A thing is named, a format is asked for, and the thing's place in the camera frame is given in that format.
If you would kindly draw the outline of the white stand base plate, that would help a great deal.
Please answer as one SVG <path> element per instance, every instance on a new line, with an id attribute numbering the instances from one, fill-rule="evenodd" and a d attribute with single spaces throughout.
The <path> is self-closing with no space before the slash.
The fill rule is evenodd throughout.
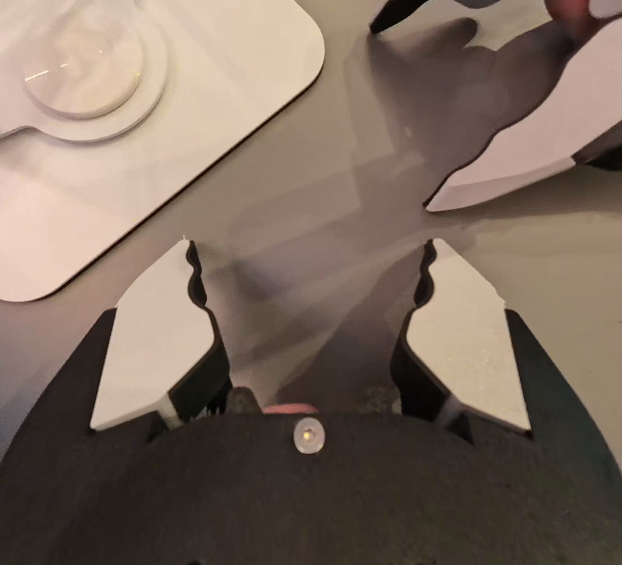
<path id="1" fill-rule="evenodd" d="M 149 53 L 128 106 L 151 110 L 113 137 L 42 129 L 1 137 L 1 300 L 55 293 L 319 75 L 322 33 L 294 0 L 136 0 Z"/>

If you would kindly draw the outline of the clear acrylic stand support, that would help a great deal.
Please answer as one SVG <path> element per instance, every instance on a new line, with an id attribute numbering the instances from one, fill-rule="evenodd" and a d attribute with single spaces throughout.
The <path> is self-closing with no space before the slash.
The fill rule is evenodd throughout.
<path id="1" fill-rule="evenodd" d="M 137 0 L 39 0 L 1 40 L 1 138 L 112 139 L 144 120 L 166 87 L 164 34 Z"/>

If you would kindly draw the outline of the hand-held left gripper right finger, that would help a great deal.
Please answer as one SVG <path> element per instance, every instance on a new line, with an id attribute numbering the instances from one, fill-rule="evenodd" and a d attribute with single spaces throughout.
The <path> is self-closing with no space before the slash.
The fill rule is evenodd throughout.
<path id="1" fill-rule="evenodd" d="M 424 245 L 390 373 L 404 416 L 454 431 L 468 431 L 468 415 L 531 430 L 505 302 L 441 239 Z"/>

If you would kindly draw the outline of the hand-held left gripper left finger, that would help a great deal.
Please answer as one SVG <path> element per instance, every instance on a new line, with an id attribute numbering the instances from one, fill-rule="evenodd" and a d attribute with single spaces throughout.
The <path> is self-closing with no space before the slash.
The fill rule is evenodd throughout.
<path id="1" fill-rule="evenodd" d="M 168 429 L 224 414 L 230 365 L 194 241 L 180 240 L 116 304 L 90 428 L 149 413 Z"/>

